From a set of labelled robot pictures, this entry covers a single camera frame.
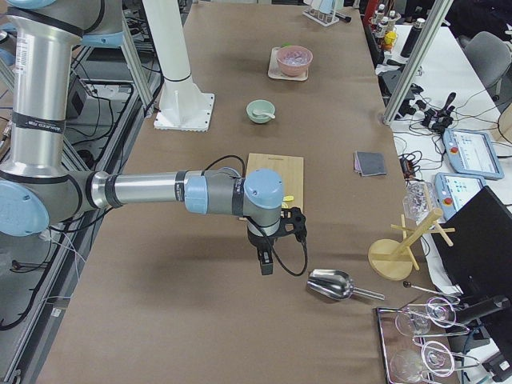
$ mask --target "light green bowl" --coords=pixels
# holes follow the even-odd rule
[[[260,116],[253,113],[254,110],[260,110],[262,112],[268,112],[269,114],[275,114],[275,106],[267,100],[254,100],[247,104],[247,116],[252,122],[256,124],[265,124],[269,122],[271,118],[268,116]]]

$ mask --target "small plate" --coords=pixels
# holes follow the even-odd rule
[[[277,60],[277,54],[279,50],[279,46],[276,46],[272,48],[272,51],[270,52],[270,64],[269,64],[269,78],[275,78],[277,80],[292,80],[295,82],[303,82],[304,80],[307,80],[308,72],[309,70],[306,70],[303,74],[300,74],[299,76],[287,76],[281,70],[278,66],[278,60]]]

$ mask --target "stainless steel scoop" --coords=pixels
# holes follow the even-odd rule
[[[352,277],[342,270],[313,270],[307,279],[307,286],[334,300],[345,300],[352,294],[376,300],[385,299],[383,294],[355,287]]]

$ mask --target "black monitor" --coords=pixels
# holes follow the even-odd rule
[[[455,228],[448,246],[433,236],[448,277],[470,305],[496,295],[512,301],[512,213],[483,187],[444,227]],[[512,308],[481,318],[504,358],[512,362]]]

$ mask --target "chair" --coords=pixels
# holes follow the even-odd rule
[[[487,91],[496,86],[490,94],[495,102],[499,100],[502,77],[512,61],[505,42],[489,32],[480,32],[464,47],[464,54]]]

